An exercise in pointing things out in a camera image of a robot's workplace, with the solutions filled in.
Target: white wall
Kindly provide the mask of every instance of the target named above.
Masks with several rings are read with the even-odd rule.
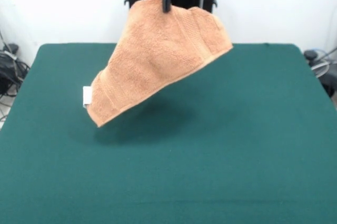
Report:
[[[217,1],[234,42],[337,45],[337,0]],[[127,13],[123,0],[0,0],[0,28],[31,64],[44,43],[117,42]]]

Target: white towel tag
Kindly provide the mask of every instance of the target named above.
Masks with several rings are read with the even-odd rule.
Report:
[[[91,104],[92,89],[91,86],[83,86],[83,107],[86,108],[88,104]]]

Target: terry cloth towel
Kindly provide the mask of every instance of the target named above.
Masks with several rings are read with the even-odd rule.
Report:
[[[106,68],[92,82],[87,111],[100,127],[231,48],[211,13],[175,6],[163,13],[162,0],[138,1]]]

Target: green felt surface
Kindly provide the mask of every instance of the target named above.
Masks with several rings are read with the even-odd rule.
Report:
[[[292,45],[236,44],[103,128],[113,44],[44,45],[0,133],[0,223],[337,223],[337,113]]]

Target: black cable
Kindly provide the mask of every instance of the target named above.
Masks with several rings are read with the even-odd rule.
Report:
[[[334,48],[333,50],[331,50],[330,52],[324,54],[322,57],[318,58],[318,60],[321,60],[321,59],[323,59],[323,58],[325,58],[325,57],[328,57],[329,55],[333,54],[333,53],[336,52],[336,51],[337,51],[337,47],[335,47],[335,48]]]
[[[5,118],[7,118],[7,116],[8,116],[8,115],[2,116],[2,117],[0,118],[0,122],[3,122],[2,120],[5,119]]]
[[[3,102],[0,102],[0,105],[3,105],[3,106],[6,106],[6,107],[12,107],[11,105],[9,105],[9,104],[5,104],[5,103],[3,103]]]
[[[5,42],[4,37],[2,36],[1,30],[0,30],[0,38],[1,38],[2,43],[4,43],[5,47],[8,49],[8,51],[9,51],[10,53],[12,53],[12,49],[11,49],[11,47],[10,47],[9,45],[7,45],[7,43]]]

